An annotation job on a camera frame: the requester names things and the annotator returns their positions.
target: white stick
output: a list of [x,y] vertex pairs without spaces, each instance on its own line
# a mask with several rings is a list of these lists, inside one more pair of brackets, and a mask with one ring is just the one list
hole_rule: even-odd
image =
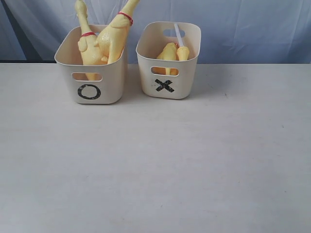
[[176,32],[177,40],[179,43],[179,47],[183,47],[184,43],[183,43],[183,39],[181,38],[180,31],[179,31],[177,23],[174,24],[174,27],[175,27],[175,32]]

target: red band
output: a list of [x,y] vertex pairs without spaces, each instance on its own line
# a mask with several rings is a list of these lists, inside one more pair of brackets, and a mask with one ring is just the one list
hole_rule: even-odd
[[88,35],[96,35],[96,34],[94,32],[89,32],[89,33],[84,33],[81,37],[88,36]]
[[129,15],[127,15],[126,13],[123,13],[123,12],[119,12],[118,13],[119,15],[124,15],[124,16],[126,16],[129,20],[130,20],[130,25],[132,26],[133,25],[133,19],[129,16]]

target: x symbol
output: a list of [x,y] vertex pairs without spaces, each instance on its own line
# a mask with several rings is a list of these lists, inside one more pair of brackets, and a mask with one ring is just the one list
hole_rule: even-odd
[[169,85],[172,84],[172,81],[171,80],[167,80],[165,81],[164,83],[161,82],[159,79],[156,79],[155,81],[157,84],[159,84],[160,86],[156,89],[157,91],[161,91],[163,90],[164,88],[166,90],[168,90],[169,92],[174,92],[175,90],[173,88],[171,88]]

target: fabric backdrop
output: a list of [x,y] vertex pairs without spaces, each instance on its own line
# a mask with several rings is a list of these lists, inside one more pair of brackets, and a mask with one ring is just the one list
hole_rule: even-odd
[[[5,1],[44,60],[53,60],[79,26],[75,0]],[[90,24],[108,24],[125,2],[85,0]],[[199,63],[310,63],[310,8],[311,0],[141,0],[128,38],[129,62],[137,62],[135,48],[148,23],[181,21],[202,30]]]

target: white plastic bin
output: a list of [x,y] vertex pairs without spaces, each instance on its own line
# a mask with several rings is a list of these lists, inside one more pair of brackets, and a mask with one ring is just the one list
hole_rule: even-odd
[[[107,25],[90,25],[95,33]],[[78,49],[81,28],[71,30],[55,54],[55,60],[64,77],[71,97],[82,104],[111,104],[123,95],[127,75],[127,48],[119,60],[108,65],[84,66]],[[84,79],[85,73],[98,73],[100,81]]]
[[[136,52],[143,92],[151,97],[183,99],[192,89],[196,65],[201,47],[201,29],[191,23],[178,22],[184,32],[183,42],[190,50],[187,61],[164,61],[156,59],[167,43],[178,43],[177,37],[165,35],[174,31],[175,22],[154,22],[146,26],[137,44]],[[152,72],[153,67],[176,68],[177,76]]]

